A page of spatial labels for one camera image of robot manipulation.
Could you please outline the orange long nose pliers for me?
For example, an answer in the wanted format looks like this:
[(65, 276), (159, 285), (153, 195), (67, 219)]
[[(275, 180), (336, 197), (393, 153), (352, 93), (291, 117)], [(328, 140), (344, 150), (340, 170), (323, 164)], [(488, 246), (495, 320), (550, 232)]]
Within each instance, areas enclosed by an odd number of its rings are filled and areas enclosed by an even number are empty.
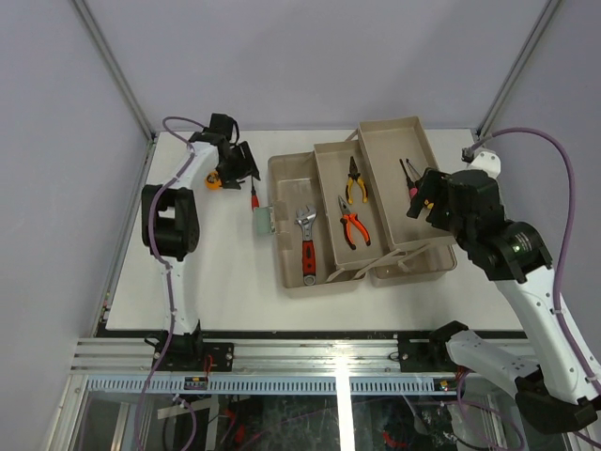
[(338, 196), (338, 205), (341, 211), (340, 223), (343, 226), (344, 238), (351, 250), (356, 249), (355, 241), (352, 237), (352, 228), (356, 228), (362, 235), (366, 246), (371, 245), (371, 237), (367, 228), (359, 220), (358, 215), (352, 212), (342, 196)]

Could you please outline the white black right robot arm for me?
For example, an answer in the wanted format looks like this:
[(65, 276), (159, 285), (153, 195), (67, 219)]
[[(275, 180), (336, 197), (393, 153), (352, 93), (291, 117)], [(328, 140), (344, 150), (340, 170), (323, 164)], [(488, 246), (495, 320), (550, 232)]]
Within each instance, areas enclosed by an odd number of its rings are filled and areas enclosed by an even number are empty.
[(538, 231), (507, 219), (497, 181), (483, 170), (446, 174), (428, 168), (407, 212), (422, 212), (448, 231), (469, 261), (484, 271), (514, 310), (534, 351), (526, 361), (452, 321), (430, 337), (428, 359), (438, 370), (463, 366), (512, 397), (521, 415), (544, 434), (579, 432), (597, 419), (600, 364), (562, 302), (555, 271)]

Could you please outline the translucent brown tool box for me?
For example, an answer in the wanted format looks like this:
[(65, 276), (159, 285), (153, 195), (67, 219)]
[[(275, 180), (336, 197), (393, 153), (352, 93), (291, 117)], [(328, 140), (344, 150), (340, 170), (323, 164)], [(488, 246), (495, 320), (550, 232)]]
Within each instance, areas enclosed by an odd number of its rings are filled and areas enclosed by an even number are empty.
[[(368, 202), (355, 185), (348, 206), (369, 231), (371, 245), (352, 228), (351, 250), (340, 223), (338, 196), (346, 200), (349, 158), (367, 186)], [(345, 140), (319, 143), (308, 152), (268, 160), (269, 206), (273, 207), (279, 279), (291, 297), (350, 292), (366, 277), (377, 287), (435, 281), (456, 267), (452, 238), (407, 217), (410, 198), (399, 162), (409, 158), (422, 174), (438, 163), (419, 118), (364, 121)], [(405, 163), (409, 175), (411, 172)], [(313, 204), (316, 283), (305, 286), (297, 209)]]

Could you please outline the silver adjustable wrench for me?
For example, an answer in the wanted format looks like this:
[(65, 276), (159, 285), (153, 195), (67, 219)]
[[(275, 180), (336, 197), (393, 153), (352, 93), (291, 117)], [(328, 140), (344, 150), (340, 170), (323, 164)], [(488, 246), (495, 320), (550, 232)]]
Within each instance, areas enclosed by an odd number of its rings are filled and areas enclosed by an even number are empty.
[(312, 233), (315, 219), (316, 208), (313, 204), (297, 209), (296, 224), (301, 229), (301, 265), (305, 286), (313, 286), (316, 283), (316, 253)]

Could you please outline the small black yellow screwdriver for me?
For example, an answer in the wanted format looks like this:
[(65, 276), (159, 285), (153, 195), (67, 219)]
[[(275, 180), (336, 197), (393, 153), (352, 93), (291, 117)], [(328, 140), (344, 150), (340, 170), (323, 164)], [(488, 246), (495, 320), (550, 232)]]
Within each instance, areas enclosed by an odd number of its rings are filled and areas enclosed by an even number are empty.
[(412, 187), (409, 188), (409, 196), (413, 198), (418, 193), (421, 173), (417, 170), (417, 168), (409, 158), (405, 159), (405, 163), (407, 164), (407, 167), (411, 172), (411, 176), (409, 177), (409, 179), (411, 180)]

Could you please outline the pink handle screwdriver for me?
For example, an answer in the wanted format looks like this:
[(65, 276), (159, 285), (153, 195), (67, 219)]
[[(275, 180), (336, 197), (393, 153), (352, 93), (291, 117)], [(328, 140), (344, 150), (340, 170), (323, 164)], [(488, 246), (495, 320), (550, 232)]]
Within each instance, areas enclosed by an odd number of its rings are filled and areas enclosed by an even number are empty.
[(409, 175), (404, 161), (402, 159), (400, 159), (399, 162), (400, 162), (403, 172), (405, 174), (409, 198), (412, 199), (418, 193), (418, 188), (417, 188), (415, 182), (413, 181), (413, 179), (411, 178), (411, 176)]

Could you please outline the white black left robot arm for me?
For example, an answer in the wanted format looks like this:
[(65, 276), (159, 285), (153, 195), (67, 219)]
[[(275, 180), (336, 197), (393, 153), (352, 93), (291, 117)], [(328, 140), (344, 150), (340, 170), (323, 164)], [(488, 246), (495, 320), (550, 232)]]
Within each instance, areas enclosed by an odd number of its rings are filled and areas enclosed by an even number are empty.
[(190, 255), (201, 240), (200, 195), (239, 190), (246, 180), (260, 179), (249, 144), (240, 139), (237, 121), (213, 113), (207, 126), (186, 117), (166, 117), (163, 127), (185, 147), (178, 168), (158, 184), (142, 190), (142, 241), (160, 266), (165, 296), (164, 329), (175, 335), (200, 327), (193, 287), (185, 281)]

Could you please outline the green tool box latch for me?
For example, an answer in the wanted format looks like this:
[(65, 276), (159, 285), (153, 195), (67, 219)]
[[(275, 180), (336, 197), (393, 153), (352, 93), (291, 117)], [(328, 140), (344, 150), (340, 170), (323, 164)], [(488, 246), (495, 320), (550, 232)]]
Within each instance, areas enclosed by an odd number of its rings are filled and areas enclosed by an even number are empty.
[(275, 233), (274, 212), (272, 206), (258, 207), (253, 210), (254, 232), (257, 236), (269, 236)]

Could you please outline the yellow combination pliers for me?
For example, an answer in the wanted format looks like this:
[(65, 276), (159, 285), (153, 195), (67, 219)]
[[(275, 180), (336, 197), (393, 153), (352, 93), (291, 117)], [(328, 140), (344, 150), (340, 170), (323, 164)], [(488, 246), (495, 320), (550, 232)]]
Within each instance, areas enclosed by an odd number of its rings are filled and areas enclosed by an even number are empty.
[(353, 156), (351, 156), (349, 158), (347, 186), (346, 186), (346, 190), (345, 190), (346, 200), (349, 205), (353, 204), (352, 190), (355, 185), (360, 187), (361, 192), (362, 192), (362, 203), (366, 204), (368, 202), (367, 186), (362, 178), (361, 173), (358, 170), (358, 166), (356, 165), (355, 158)]

